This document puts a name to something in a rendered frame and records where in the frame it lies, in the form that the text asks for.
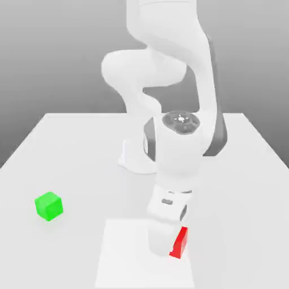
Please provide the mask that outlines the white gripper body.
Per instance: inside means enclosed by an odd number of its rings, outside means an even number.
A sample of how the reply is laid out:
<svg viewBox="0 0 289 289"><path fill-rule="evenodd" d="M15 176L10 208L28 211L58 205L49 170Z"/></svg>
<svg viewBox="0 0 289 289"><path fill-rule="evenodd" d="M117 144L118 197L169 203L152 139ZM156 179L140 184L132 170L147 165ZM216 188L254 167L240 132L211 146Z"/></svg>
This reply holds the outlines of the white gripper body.
<svg viewBox="0 0 289 289"><path fill-rule="evenodd" d="M150 251L159 257L168 256L173 249L173 245L180 229L180 224L149 221L147 232Z"/></svg>

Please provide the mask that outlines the small red cube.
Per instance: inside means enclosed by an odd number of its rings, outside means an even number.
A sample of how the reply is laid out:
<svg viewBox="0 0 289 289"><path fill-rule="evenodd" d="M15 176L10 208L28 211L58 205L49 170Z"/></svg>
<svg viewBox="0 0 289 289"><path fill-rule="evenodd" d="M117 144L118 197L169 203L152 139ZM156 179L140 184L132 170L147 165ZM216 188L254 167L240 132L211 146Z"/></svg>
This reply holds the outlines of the small red cube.
<svg viewBox="0 0 289 289"><path fill-rule="evenodd" d="M188 228L187 227L181 227L174 245L172 251L169 253L170 256L180 259L182 257L182 254L185 250L186 244L187 244L187 233Z"/></svg>

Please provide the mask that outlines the small green cube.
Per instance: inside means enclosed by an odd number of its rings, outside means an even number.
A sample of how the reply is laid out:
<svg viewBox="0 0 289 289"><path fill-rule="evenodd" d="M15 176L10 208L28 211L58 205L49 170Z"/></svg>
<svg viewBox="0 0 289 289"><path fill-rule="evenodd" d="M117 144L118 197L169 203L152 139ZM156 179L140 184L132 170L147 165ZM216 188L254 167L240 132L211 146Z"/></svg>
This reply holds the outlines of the small green cube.
<svg viewBox="0 0 289 289"><path fill-rule="evenodd" d="M61 197L51 191L36 198L34 203L37 214L46 221L51 221L63 213Z"/></svg>

